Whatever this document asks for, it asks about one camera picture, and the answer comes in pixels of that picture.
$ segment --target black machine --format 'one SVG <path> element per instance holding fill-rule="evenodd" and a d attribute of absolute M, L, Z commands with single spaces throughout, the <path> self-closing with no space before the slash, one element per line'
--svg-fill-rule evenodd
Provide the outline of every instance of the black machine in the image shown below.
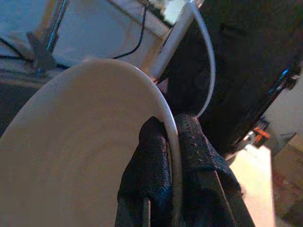
<path fill-rule="evenodd" d="M 282 88 L 293 84 L 303 60 L 303 1 L 206 0 L 200 12 L 214 46 L 216 83 L 199 121 L 214 148 L 227 156 Z M 160 82 L 166 78 L 172 111 L 197 113 L 209 86 L 209 63 L 196 21 Z"/>

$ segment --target black cable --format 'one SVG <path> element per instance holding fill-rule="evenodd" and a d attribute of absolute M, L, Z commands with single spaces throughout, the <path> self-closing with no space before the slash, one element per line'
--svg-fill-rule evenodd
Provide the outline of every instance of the black cable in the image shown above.
<path fill-rule="evenodd" d="M 121 55 L 119 55 L 119 56 L 114 57 L 113 59 L 119 59 L 119 58 L 125 57 L 125 56 L 127 56 L 127 55 L 130 55 L 130 54 L 134 53 L 134 52 L 140 47 L 141 42 L 142 42 L 142 39 L 143 39 L 143 34 L 144 34 L 145 18 L 146 18 L 146 11 L 147 11 L 147 8 L 148 8 L 148 4 L 146 4 L 145 7 L 144 7 L 141 34 L 140 34 L 139 42 L 138 42 L 138 44 L 136 45 L 136 47 L 135 47 L 132 51 L 127 52 L 127 53 L 123 53 L 123 54 L 121 54 Z"/>
<path fill-rule="evenodd" d="M 142 29 L 141 29 L 141 34 L 140 34 L 140 38 L 139 38 L 139 42 L 138 44 L 136 45 L 136 47 L 130 51 L 130 52 L 127 52 L 127 53 L 123 53 L 119 56 L 116 56 L 114 57 L 113 59 L 119 59 L 119 58 L 122 58 L 122 57 L 125 57 L 127 55 L 130 55 L 132 53 L 134 53 L 141 45 L 142 43 L 142 39 L 143 39 L 143 34 L 144 34 L 144 28 L 145 28 L 145 19 L 146 19 L 146 12 L 147 12 L 147 8 L 148 8 L 148 3 L 145 5 L 144 7 L 144 13 L 143 13 L 143 20 L 142 20 Z M 3 42 L 6 46 L 8 46 L 14 53 L 16 53 L 18 55 L 18 57 L 16 56 L 8 56 L 8 55 L 0 55 L 0 59 L 8 59 L 8 60 L 19 60 L 19 61 L 26 61 L 26 62 L 29 62 L 29 63 L 32 63 L 33 60 L 31 59 L 27 59 L 25 58 L 20 51 L 18 51 L 13 45 L 11 45 L 10 43 L 6 42 L 4 39 L 0 38 L 0 41 Z M 60 69 L 68 69 L 69 66 L 66 66 L 66 65 L 63 65 L 63 64 L 57 64 L 57 68 L 60 68 Z"/>
<path fill-rule="evenodd" d="M 18 51 L 12 44 L 8 43 L 4 39 L 0 38 L 0 41 L 4 43 L 7 47 L 9 47 L 15 54 L 18 56 L 10 56 L 10 55 L 0 55 L 0 59 L 7 59 L 7 60 L 17 60 L 17 61 L 25 61 L 28 63 L 33 63 L 34 60 L 32 59 L 27 59 L 26 57 L 21 54 L 20 51 Z M 69 66 L 63 65 L 63 64 L 57 64 L 57 68 L 66 70 L 69 68 Z"/>
<path fill-rule="evenodd" d="M 5 41 L 4 39 L 0 38 L 0 41 L 2 43 L 4 43 L 6 46 L 8 46 L 13 52 L 15 52 L 16 55 L 18 55 L 18 57 L 20 58 L 25 58 L 21 52 L 19 50 L 17 50 L 12 44 L 8 43 L 7 41 Z"/>

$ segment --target table surface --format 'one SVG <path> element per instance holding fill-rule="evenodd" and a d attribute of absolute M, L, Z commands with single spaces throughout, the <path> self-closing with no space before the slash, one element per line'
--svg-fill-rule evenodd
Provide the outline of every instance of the table surface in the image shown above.
<path fill-rule="evenodd" d="M 244 192 L 244 202 L 256 227 L 274 227 L 271 151 L 247 145 L 230 165 Z"/>

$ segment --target white wall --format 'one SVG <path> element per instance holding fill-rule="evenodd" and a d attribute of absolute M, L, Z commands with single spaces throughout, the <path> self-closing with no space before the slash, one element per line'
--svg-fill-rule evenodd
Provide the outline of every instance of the white wall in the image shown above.
<path fill-rule="evenodd" d="M 22 45 L 29 47 L 26 32 L 45 27 L 45 17 L 52 14 L 54 3 L 55 0 L 0 0 L 0 37 L 21 49 Z M 58 62 L 68 65 L 112 58 L 132 50 L 140 31 L 138 23 L 107 0 L 70 0 L 53 54 Z M 140 48 L 123 60 L 141 68 L 157 52 L 160 42 L 145 30 Z"/>
<path fill-rule="evenodd" d="M 293 90 L 283 90 L 265 112 L 266 119 L 277 139 L 277 149 L 284 146 L 281 134 L 297 132 L 303 135 L 303 73 Z"/>

